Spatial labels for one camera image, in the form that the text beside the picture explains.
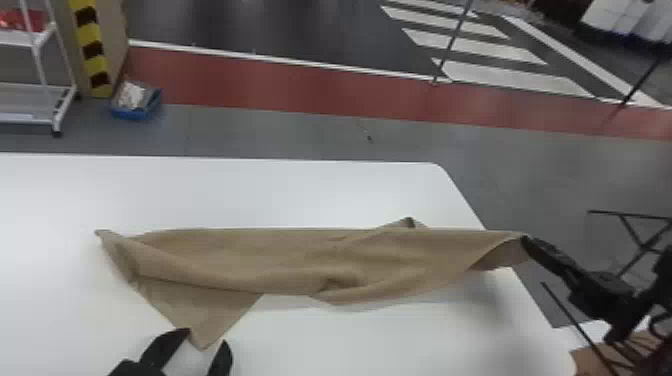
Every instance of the metal pole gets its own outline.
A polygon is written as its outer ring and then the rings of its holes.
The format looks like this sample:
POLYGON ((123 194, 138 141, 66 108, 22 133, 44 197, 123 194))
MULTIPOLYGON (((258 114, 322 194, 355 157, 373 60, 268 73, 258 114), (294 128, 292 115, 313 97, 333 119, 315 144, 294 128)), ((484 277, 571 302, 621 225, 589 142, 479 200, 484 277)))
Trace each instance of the metal pole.
POLYGON ((656 70, 656 68, 658 68, 658 66, 659 66, 659 65, 660 65, 660 64, 667 58, 667 56, 665 56, 665 55, 666 55, 665 53, 662 53, 662 52, 661 52, 661 53, 658 55, 658 57, 656 57, 656 61, 654 61, 653 64, 651 64, 651 66, 650 66, 649 69, 646 71, 646 73, 644 73, 644 75, 639 79, 639 81, 637 81, 637 83, 635 84, 635 86, 632 87, 632 90, 630 90, 630 92, 628 93, 628 95, 626 95, 625 98, 623 98, 623 100, 621 101, 621 106, 625 106, 626 104, 628 104, 628 102, 630 102, 630 99, 632 98, 633 95, 635 95, 635 93, 637 92, 637 90, 639 90, 639 88, 642 87, 642 85, 644 84, 644 82, 646 82, 646 80, 649 79, 649 76, 650 76, 650 75, 656 70))
MULTIPOLYGON (((450 50, 453 48, 455 40, 457 39, 458 35, 460 35, 460 30, 462 30, 462 24, 464 23, 464 19, 467 18, 467 13, 469 13, 469 10, 471 10, 471 6, 473 4, 474 0, 467 0, 467 3, 464 4, 464 10, 462 11, 462 15, 460 16, 460 21, 457 23, 457 27, 455 28, 455 30, 453 30, 453 36, 450 38, 450 42, 448 43, 446 50, 443 52, 443 57, 441 58, 441 64, 439 64, 439 72, 443 70, 443 65, 446 63, 446 59, 448 59, 448 54, 450 53, 450 50)), ((439 74, 437 73, 436 75, 434 75, 432 85, 435 85, 438 79, 439 74)))
POLYGON ((602 362, 604 367, 607 368, 607 371, 609 372, 609 374, 612 375, 612 376, 618 376, 618 372, 616 372, 614 367, 611 365, 610 360, 607 359, 606 356, 604 356, 604 353, 600 350, 600 348, 597 347, 597 345, 595 345, 595 342, 593 342, 593 340, 588 336, 588 334, 586 334, 586 332, 583 330, 581 325, 579 325, 579 322, 576 321, 574 316, 572 316, 572 314, 567 310, 567 308, 565 308, 565 305, 562 304, 562 302, 560 301, 560 299, 558 299, 558 297, 555 295, 553 290, 551 290, 551 288, 548 287, 546 282, 541 282, 541 287, 543 287, 544 290, 546 290, 548 295, 551 297, 551 299, 553 299, 553 301, 558 306, 558 308, 560 308, 562 313, 564 313, 565 316, 569 319, 569 321, 571 321, 572 325, 576 328, 576 330, 579 331, 579 333, 581 334, 583 339, 585 339, 586 342, 588 342, 588 344, 590 345, 590 348, 593 350, 595 355, 597 355, 597 357, 600 359, 600 361, 602 362))

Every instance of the towel fold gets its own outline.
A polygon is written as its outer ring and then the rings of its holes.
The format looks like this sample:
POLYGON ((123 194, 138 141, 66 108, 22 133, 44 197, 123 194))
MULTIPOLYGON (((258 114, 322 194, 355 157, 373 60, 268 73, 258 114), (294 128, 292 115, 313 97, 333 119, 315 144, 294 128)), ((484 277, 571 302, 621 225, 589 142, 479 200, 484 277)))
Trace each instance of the towel fold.
POLYGON ((429 229, 404 218, 370 230, 97 230, 124 277, 205 348, 262 294, 351 304, 416 295, 527 260, 521 233, 429 229))

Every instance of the crosswalk stripe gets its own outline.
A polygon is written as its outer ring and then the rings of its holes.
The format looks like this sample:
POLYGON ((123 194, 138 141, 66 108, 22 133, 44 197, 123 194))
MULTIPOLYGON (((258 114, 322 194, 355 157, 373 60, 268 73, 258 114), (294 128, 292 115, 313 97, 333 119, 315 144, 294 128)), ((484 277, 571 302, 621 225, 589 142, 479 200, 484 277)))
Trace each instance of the crosswalk stripe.
MULTIPOLYGON (((432 61, 437 65, 440 63, 439 59, 432 61)), ((443 72, 455 81, 593 98, 592 94, 565 77, 457 61, 446 61, 443 72)))
MULTIPOLYGON (((580 55, 579 53, 575 52, 571 48, 558 42, 554 38, 548 36, 546 33, 537 29, 531 24, 515 17, 503 16, 503 18, 509 21, 510 23, 514 24, 515 26, 517 26, 519 29, 528 33, 533 38, 536 38, 541 43, 544 43, 555 52, 559 53, 560 55, 571 60, 572 62, 579 65, 583 69, 587 70, 588 72, 590 72, 592 75, 602 80, 607 85, 621 92, 623 95, 627 94, 632 89, 632 85, 630 85, 629 83, 625 82, 624 80, 614 75, 613 73, 607 71, 606 69, 602 68, 601 66, 593 63, 592 61, 580 55)), ((648 106, 660 105, 660 102, 651 98, 641 90, 635 93, 633 99, 637 103, 642 105, 648 105, 648 106)))
MULTIPOLYGON (((433 9, 457 15, 461 15, 464 12, 464 8, 462 7, 437 3, 436 1, 428 1, 428 0, 387 0, 387 1, 397 4, 412 5, 419 8, 433 9)), ((469 13, 467 13, 467 16, 472 18, 478 18, 478 15, 476 15, 476 13, 472 11, 469 11, 469 13)))
MULTIPOLYGON (((397 8, 392 8, 392 7, 387 7, 387 6, 381 6, 385 13, 387 13, 388 16, 391 18, 401 20, 401 21, 408 21, 408 22, 413 22, 413 23, 418 23, 418 24, 425 24, 425 25, 431 25, 431 26, 437 26, 437 27, 443 27, 446 29, 455 29, 457 27, 457 20, 451 19, 451 18, 445 18, 445 17, 439 17, 439 16, 434 16, 431 14, 425 14, 425 13, 420 13, 420 12, 413 12, 410 10, 404 10, 404 9, 397 9, 397 8)), ((464 24, 462 25, 462 30, 474 33, 474 34, 482 34, 482 35, 488 35, 488 36, 494 36, 498 38, 503 38, 503 39, 508 39, 509 37, 506 36, 506 34, 502 33, 499 31, 497 28, 489 26, 489 25, 483 25, 479 23, 473 23, 469 21, 465 21, 464 24)))
MULTIPOLYGON (((445 49, 450 41, 450 36, 429 33, 426 31, 403 29, 404 32, 418 45, 445 49)), ((503 44, 481 42, 471 39, 458 38, 453 45, 453 50, 500 59, 524 61, 527 63, 546 65, 546 62, 538 58, 532 52, 518 47, 503 44)))

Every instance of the black metal stand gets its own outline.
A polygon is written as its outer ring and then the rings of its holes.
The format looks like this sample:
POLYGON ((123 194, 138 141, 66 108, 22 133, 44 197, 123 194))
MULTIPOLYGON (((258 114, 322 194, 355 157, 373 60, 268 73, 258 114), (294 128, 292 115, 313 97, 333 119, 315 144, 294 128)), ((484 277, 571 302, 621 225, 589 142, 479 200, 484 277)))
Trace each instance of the black metal stand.
MULTIPOLYGON (((471 6, 474 4, 474 0, 467 0, 467 3, 464 4, 464 9, 462 10, 462 15, 460 16, 460 21, 457 23, 457 27, 455 30, 453 30, 453 36, 450 38, 450 42, 448 42, 448 46, 446 47, 446 50, 443 51, 443 57, 441 57, 441 63, 439 64, 439 72, 443 70, 443 65, 446 63, 446 59, 448 59, 448 54, 450 53, 450 50, 453 49, 453 45, 455 44, 455 41, 457 40, 457 37, 460 35, 460 31, 462 30, 462 24, 464 23, 464 19, 467 18, 467 13, 469 13, 469 10, 471 10, 471 6)), ((437 73, 434 75, 434 79, 432 79, 432 85, 436 85, 436 82, 439 80, 439 74, 437 73)))
POLYGON ((621 101, 621 106, 625 106, 626 104, 628 104, 628 102, 630 102, 630 99, 632 99, 632 96, 635 95, 637 90, 639 90, 642 87, 642 85, 644 85, 646 80, 649 79, 649 76, 651 76, 651 74, 653 74, 653 72, 655 72, 656 68, 658 68, 658 66, 660 64, 662 64, 663 62, 665 62, 669 59, 670 59, 670 57, 667 56, 666 53, 661 51, 658 54, 658 56, 656 57, 656 60, 654 60, 654 62, 651 64, 651 66, 649 66, 649 69, 647 69, 646 73, 644 73, 644 75, 639 79, 639 81, 637 81, 635 86, 632 87, 632 90, 630 90, 628 95, 626 95, 625 98, 623 98, 623 100, 621 101))
POLYGON ((600 361, 602 362, 602 364, 604 364, 604 366, 607 367, 607 370, 609 371, 609 373, 610 373, 612 376, 618 376, 618 372, 616 372, 616 369, 614 369, 614 366, 611 364, 610 360, 607 359, 606 356, 604 356, 604 353, 602 353, 602 351, 600 350, 600 348, 597 347, 597 345, 595 344, 595 342, 593 342, 593 340, 590 339, 590 337, 589 337, 588 334, 583 330, 583 328, 581 328, 581 325, 579 325, 579 322, 576 321, 576 319, 574 318, 574 316, 572 316, 572 314, 567 310, 567 307, 565 307, 565 305, 562 304, 562 302, 560 301, 560 299, 558 299, 558 297, 555 295, 555 293, 553 292, 553 290, 551 290, 551 288, 548 287, 548 285, 547 285, 545 282, 541 282, 541 286, 544 288, 544 290, 546 290, 546 292, 548 293, 548 295, 550 295, 551 299, 553 299, 553 301, 555 302, 555 304, 558 305, 558 308, 560 308, 560 310, 562 311, 562 313, 564 313, 565 316, 567 316, 567 318, 568 318, 569 321, 572 323, 572 325, 574 326, 574 328, 576 328, 576 330, 578 330, 579 333, 581 333, 581 336, 583 337, 583 339, 585 339, 586 342, 588 342, 588 344, 590 345, 590 348, 593 349, 593 351, 595 352, 595 355, 600 359, 600 361))
POLYGON ((628 231, 628 234, 632 238, 632 241, 635 242, 635 244, 638 247, 635 256, 633 256, 633 258, 627 264, 625 264, 625 266, 617 273, 619 277, 622 277, 625 273, 627 273, 647 253, 655 253, 657 255, 662 254, 663 253, 662 250, 655 249, 654 247, 660 242, 660 238, 665 233, 672 230, 672 217, 661 217, 656 215, 646 215, 636 213, 624 213, 608 210, 589 210, 588 213, 618 217, 623 226, 625 226, 625 229, 628 231), (637 234, 635 229, 632 227, 632 224, 628 222, 628 218, 657 220, 665 222, 665 225, 655 234, 651 235, 651 237, 649 237, 648 239, 642 240, 642 238, 637 234))
MULTIPOLYGON (((588 336, 588 334, 581 328, 581 325, 579 325, 579 322, 576 320, 574 316, 567 310, 564 304, 558 299, 558 297, 555 295, 555 293, 548 287, 548 285, 544 282, 541 283, 542 287, 546 290, 548 295, 553 299, 555 304, 558 305, 560 310, 565 314, 565 316, 569 319, 569 321, 572 323, 572 326, 576 328, 576 330, 581 334, 581 336, 588 342, 590 345, 591 350, 595 353, 597 358, 600 360, 600 362, 604 365, 604 367, 607 369, 610 375, 612 376, 619 376, 619 372, 616 371, 616 368, 624 369, 628 372, 637 372, 639 367, 645 367, 647 364, 647 360, 650 360, 651 357, 655 356, 660 356, 660 353, 663 353, 663 356, 666 356, 666 351, 668 345, 668 341, 670 341, 670 337, 662 337, 659 338, 662 340, 661 345, 657 349, 652 349, 648 346, 645 346, 641 343, 638 343, 635 340, 629 339, 627 341, 623 342, 615 342, 612 344, 609 344, 609 347, 614 349, 616 352, 618 352, 624 359, 626 359, 630 364, 626 364, 614 359, 609 359, 604 353, 600 350, 599 347, 595 344, 595 342, 588 336), (644 355, 640 353, 635 347, 642 347, 645 348, 648 352, 649 355, 644 355)), ((660 315, 661 319, 667 319, 669 318, 669 313, 665 314, 666 316, 660 315)))

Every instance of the red floor stripe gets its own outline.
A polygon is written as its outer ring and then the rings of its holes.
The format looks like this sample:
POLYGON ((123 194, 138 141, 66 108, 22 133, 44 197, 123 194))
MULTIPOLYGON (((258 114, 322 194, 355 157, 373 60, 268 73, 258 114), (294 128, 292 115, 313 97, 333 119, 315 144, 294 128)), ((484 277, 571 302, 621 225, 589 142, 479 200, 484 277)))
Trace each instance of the red floor stripe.
POLYGON ((150 48, 131 48, 125 70, 166 103, 672 140, 672 111, 557 95, 150 48))

